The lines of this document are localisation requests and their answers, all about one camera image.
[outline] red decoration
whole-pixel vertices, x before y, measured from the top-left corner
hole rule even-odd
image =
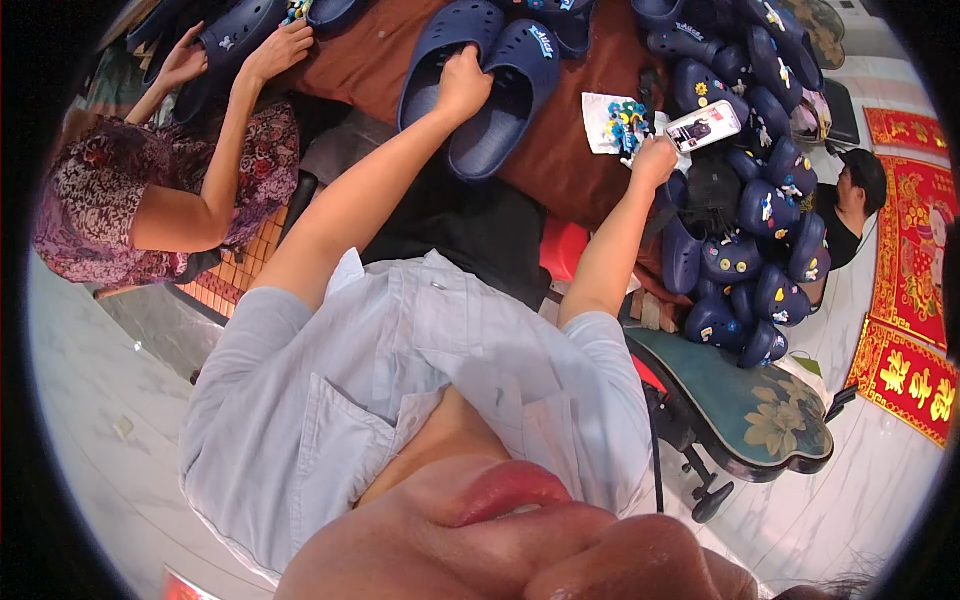
[[[853,384],[936,445],[947,444],[957,370],[939,353],[867,317],[847,377]]]
[[[880,160],[887,174],[887,205],[877,217],[870,315],[946,348],[943,259],[946,225],[958,213],[953,177],[948,169],[911,158]]]
[[[936,119],[886,108],[863,110],[874,145],[903,146],[949,158],[947,138]]]

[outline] hand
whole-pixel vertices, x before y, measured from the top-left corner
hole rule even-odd
[[[440,76],[440,94],[433,109],[458,127],[480,111],[493,88],[493,75],[480,70],[479,54],[475,45],[468,45],[447,60]]]
[[[197,23],[183,35],[156,75],[156,84],[171,91],[178,85],[195,80],[206,72],[206,50],[203,44],[194,44],[193,40],[204,28],[204,22]]]
[[[677,151],[665,136],[647,138],[640,151],[634,155],[634,172],[630,175],[630,187],[640,186],[657,189],[670,179],[677,166]]]
[[[313,29],[307,27],[304,20],[294,21],[270,34],[244,61],[241,74],[264,85],[305,59],[307,48],[312,45]]]

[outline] red stool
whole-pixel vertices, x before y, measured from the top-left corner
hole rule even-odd
[[[588,241],[586,229],[548,215],[540,242],[540,265],[554,281],[572,281]]]

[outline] smartphone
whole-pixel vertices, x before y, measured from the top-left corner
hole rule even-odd
[[[677,152],[687,154],[713,142],[740,133],[740,120],[733,106],[726,100],[715,102],[666,126],[666,135],[677,147]]]

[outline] chair wheel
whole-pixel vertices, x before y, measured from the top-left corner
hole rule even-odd
[[[714,518],[731,492],[733,492],[733,481],[716,492],[705,493],[703,499],[693,508],[693,520],[703,524]]]

